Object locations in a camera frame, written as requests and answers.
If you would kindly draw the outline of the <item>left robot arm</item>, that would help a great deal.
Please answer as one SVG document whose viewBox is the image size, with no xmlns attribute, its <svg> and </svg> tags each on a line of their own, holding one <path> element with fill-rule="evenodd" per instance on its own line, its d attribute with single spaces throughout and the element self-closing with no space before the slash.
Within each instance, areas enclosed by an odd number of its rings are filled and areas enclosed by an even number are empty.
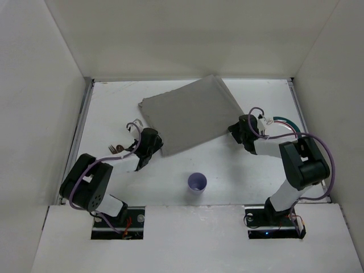
<svg viewBox="0 0 364 273">
<path fill-rule="evenodd" d="M 113 168 L 137 172 L 163 146 L 155 129 L 147 127 L 137 131 L 139 136 L 134 143 L 118 154 L 100 159 L 89 154 L 80 155 L 60 186 L 60 196 L 74 209 L 87 211 L 111 225 L 123 224 L 127 219 L 127 204 L 106 194 Z"/>
</svg>

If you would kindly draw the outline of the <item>grey cloth placemat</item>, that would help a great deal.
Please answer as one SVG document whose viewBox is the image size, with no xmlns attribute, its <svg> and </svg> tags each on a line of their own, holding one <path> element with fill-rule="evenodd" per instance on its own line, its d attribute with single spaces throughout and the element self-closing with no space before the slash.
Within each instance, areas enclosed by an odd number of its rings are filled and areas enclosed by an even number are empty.
<svg viewBox="0 0 364 273">
<path fill-rule="evenodd" d="M 162 156 L 194 148 L 227 133 L 243 110 L 220 76 L 144 98 L 139 110 L 162 141 Z"/>
</svg>

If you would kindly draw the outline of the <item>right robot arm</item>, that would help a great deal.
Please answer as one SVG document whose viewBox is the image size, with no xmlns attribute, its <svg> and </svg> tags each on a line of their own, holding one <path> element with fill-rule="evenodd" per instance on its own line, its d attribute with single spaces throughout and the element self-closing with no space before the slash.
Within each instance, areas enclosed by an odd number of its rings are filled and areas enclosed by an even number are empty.
<svg viewBox="0 0 364 273">
<path fill-rule="evenodd" d="M 293 219 L 295 204 L 313 185 L 334 176 L 318 144 L 327 150 L 322 140 L 308 133 L 291 133 L 282 136 L 265 136 L 259 132 L 260 120 L 251 114 L 239 117 L 228 131 L 246 151 L 253 155 L 272 156 L 282 160 L 285 180 L 264 204 L 263 220 L 268 226 L 279 224 L 284 217 Z"/>
</svg>

